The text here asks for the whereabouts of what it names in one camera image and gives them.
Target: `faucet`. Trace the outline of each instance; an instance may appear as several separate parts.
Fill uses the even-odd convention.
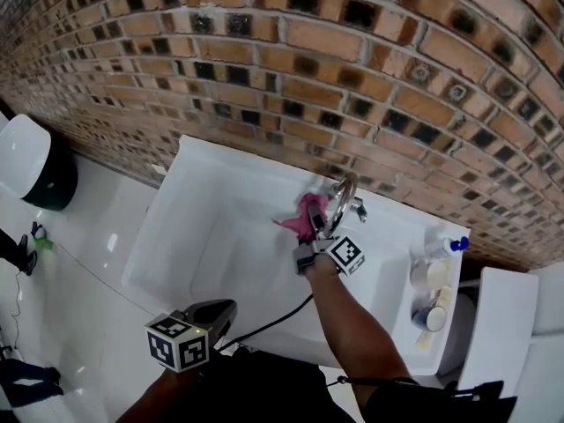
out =
[[[329,200],[339,199],[339,202],[332,218],[323,229],[325,238],[330,238],[335,233],[349,206],[359,215],[360,222],[366,222],[367,210],[364,208],[362,199],[354,195],[358,181],[359,178],[355,173],[347,173],[341,182],[331,185],[328,192]]]

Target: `brick wall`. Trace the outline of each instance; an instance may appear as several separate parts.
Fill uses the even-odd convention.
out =
[[[0,95],[161,178],[181,134],[564,257],[562,0],[0,0]]]

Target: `bottle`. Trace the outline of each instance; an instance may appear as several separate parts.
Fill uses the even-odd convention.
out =
[[[425,259],[428,262],[442,260],[456,256],[457,252],[468,249],[470,241],[468,237],[463,236],[460,241],[452,240],[450,238],[443,238],[442,240],[434,241],[425,246]]]

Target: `sink basin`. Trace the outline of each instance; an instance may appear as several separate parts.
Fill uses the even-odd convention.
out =
[[[251,332],[296,308],[311,293],[307,280],[295,274],[295,234],[272,220],[295,216],[300,196],[320,192],[331,183],[295,167],[182,137],[181,150],[147,212],[122,281],[156,298],[164,311],[209,299],[236,300],[238,315],[228,336]],[[433,374],[452,309],[448,324],[434,335],[428,349],[418,349],[421,330],[411,323],[415,291],[408,279],[410,253],[421,253],[430,233],[455,238],[469,231],[373,193],[359,190],[357,196],[364,200],[367,222],[360,223],[349,212],[336,235],[351,235],[366,262],[343,281],[392,335],[410,371]],[[460,259],[451,263],[452,286],[457,286]],[[246,344],[338,367],[313,301]]]

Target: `cable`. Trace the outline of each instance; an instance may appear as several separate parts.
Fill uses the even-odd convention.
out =
[[[18,306],[18,313],[16,315],[11,314],[11,317],[14,319],[14,321],[16,322],[16,339],[14,340],[14,349],[18,349],[18,338],[19,338],[19,325],[18,325],[18,316],[21,314],[21,308],[19,308],[19,302],[18,302],[18,297],[19,297],[19,280],[18,280],[18,276],[21,274],[21,271],[16,274],[16,283],[18,284],[18,293],[16,294],[16,305]]]
[[[254,335],[258,334],[259,332],[262,332],[263,330],[267,330],[269,328],[271,328],[272,326],[276,326],[279,323],[282,323],[283,321],[287,320],[288,318],[290,318],[291,316],[294,316],[295,314],[297,314],[300,310],[302,310],[304,307],[306,307],[306,304],[308,304],[308,302],[310,302],[312,300],[312,298],[314,297],[313,294],[310,294],[307,299],[305,301],[303,301],[297,308],[295,308],[294,310],[292,310],[292,312],[282,316],[281,318],[279,318],[276,321],[273,321],[272,323],[268,323],[266,325],[264,325],[263,327],[258,328],[257,330],[253,330],[252,332],[250,332],[249,334],[245,334],[245,335],[241,335],[240,337],[231,340],[227,345],[223,345],[218,349],[218,353],[221,353],[223,350],[227,349],[229,346],[234,345],[235,343],[239,343],[242,340],[244,340],[245,338],[249,338],[249,337],[253,337]]]

